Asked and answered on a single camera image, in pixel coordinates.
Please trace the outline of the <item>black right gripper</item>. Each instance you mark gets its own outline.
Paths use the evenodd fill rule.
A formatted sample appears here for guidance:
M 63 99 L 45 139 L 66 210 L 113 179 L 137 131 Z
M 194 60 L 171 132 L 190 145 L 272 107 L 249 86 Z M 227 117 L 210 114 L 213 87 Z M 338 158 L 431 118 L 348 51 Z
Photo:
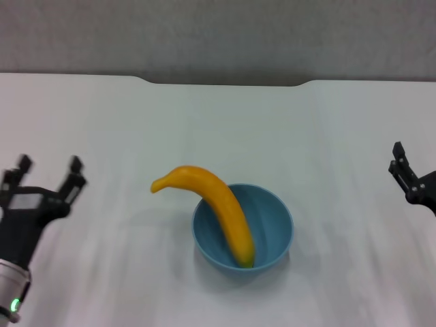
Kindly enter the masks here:
M 430 172 L 418 178 L 411 169 L 401 142 L 395 142 L 392 150 L 394 161 L 390 162 L 388 171 L 399 184 L 410 204 L 427 207 L 434 215 L 435 210 L 435 175 Z

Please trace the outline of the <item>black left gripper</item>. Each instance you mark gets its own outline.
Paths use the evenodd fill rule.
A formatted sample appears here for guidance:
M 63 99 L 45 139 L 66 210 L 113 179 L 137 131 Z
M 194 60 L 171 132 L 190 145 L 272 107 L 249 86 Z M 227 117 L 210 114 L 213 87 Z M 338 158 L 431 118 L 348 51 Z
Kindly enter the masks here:
M 33 162 L 21 155 L 17 166 L 5 170 L 1 180 L 1 259 L 29 268 L 44 228 L 69 215 L 71 205 L 86 185 L 83 163 L 73 156 L 69 172 L 57 192 L 41 187 L 19 187 Z

